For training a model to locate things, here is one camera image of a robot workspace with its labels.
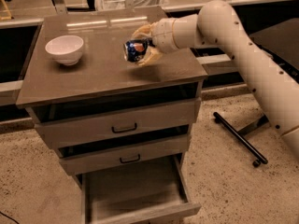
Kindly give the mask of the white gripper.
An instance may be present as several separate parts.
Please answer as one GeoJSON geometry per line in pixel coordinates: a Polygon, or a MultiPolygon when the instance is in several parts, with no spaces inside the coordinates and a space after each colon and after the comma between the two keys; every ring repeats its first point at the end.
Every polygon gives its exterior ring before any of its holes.
{"type": "Polygon", "coordinates": [[[172,53],[178,50],[174,38],[175,19],[161,19],[153,24],[146,24],[135,30],[132,39],[152,39],[155,46],[149,47],[145,56],[137,62],[138,66],[150,65],[158,61],[163,53],[172,53]]]}

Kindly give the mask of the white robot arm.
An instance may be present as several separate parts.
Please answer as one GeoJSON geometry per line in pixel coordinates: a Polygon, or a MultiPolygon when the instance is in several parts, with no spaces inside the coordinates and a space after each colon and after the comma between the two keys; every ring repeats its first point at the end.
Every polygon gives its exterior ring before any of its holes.
{"type": "Polygon", "coordinates": [[[140,66],[179,49],[205,44],[220,48],[236,65],[270,124],[293,154],[299,155],[299,83],[253,43],[230,4],[212,0],[196,15],[143,25],[132,38],[148,38],[153,43],[137,62],[140,66]]]}

